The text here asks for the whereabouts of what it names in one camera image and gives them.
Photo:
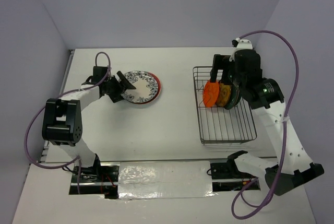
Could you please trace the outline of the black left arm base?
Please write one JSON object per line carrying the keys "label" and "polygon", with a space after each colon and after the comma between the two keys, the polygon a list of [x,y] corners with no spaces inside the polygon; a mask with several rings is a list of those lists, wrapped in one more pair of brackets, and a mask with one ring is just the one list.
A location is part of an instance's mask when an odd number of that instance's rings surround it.
{"label": "black left arm base", "polygon": [[81,168],[79,182],[118,182],[119,166],[103,166],[97,170]]}

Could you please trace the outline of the small yellow patterned plate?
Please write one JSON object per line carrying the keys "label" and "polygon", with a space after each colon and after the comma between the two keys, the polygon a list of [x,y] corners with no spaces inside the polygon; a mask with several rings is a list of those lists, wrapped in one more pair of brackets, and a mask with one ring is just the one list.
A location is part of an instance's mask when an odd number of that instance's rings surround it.
{"label": "small yellow patterned plate", "polygon": [[226,106],[230,99],[230,96],[231,96],[231,86],[219,82],[219,94],[216,100],[216,106],[218,107]]}

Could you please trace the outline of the large teal glazed plate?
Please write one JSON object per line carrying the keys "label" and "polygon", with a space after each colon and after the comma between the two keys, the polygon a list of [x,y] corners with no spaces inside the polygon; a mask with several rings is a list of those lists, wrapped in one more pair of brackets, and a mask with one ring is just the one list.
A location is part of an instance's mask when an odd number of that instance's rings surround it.
{"label": "large teal glazed plate", "polygon": [[227,102],[227,104],[224,106],[224,108],[226,110],[230,110],[232,109],[233,107],[235,107],[240,99],[241,99],[241,94],[240,94],[240,90],[239,90],[239,87],[238,87],[238,84],[235,83],[235,81],[233,80],[233,77],[230,76],[230,86],[231,86],[231,94],[230,94],[230,98]]}

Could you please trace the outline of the small orange plate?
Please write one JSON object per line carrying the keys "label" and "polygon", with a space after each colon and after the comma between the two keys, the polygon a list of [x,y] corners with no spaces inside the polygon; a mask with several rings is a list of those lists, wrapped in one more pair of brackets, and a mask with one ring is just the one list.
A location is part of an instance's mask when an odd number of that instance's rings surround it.
{"label": "small orange plate", "polygon": [[217,81],[216,82],[207,81],[202,93],[204,106],[207,108],[213,107],[216,103],[218,96],[219,96],[219,83]]}

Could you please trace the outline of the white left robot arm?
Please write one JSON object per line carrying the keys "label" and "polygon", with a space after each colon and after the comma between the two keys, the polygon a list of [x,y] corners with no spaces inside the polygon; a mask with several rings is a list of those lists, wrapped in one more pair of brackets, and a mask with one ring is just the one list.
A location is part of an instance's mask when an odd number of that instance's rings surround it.
{"label": "white left robot arm", "polygon": [[74,160],[73,173],[89,181],[102,176],[99,156],[83,140],[82,111],[93,102],[108,96],[113,103],[127,100],[133,104],[153,101],[161,84],[150,72],[131,71],[112,75],[104,66],[94,66],[79,89],[68,91],[45,104],[42,137],[59,147]]}

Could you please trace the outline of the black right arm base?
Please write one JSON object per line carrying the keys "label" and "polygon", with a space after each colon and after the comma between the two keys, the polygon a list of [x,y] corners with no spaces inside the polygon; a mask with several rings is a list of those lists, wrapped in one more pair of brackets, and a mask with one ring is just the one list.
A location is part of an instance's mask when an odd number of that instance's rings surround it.
{"label": "black right arm base", "polygon": [[206,174],[214,182],[244,182],[251,181],[255,177],[248,173],[238,172],[231,168],[227,162],[211,163]]}

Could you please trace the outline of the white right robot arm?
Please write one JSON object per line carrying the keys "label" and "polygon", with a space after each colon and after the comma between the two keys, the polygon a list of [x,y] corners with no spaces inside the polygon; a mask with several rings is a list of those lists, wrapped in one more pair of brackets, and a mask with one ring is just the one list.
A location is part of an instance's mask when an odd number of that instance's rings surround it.
{"label": "white right robot arm", "polygon": [[222,71],[221,81],[235,88],[259,118],[278,158],[274,163],[238,151],[228,157],[227,172],[231,177],[251,174],[265,180],[273,193],[281,196],[323,175],[323,166],[309,157],[285,115],[287,104],[278,83],[263,77],[261,58],[255,50],[237,50],[231,56],[214,55],[212,81],[217,79],[218,71]]}

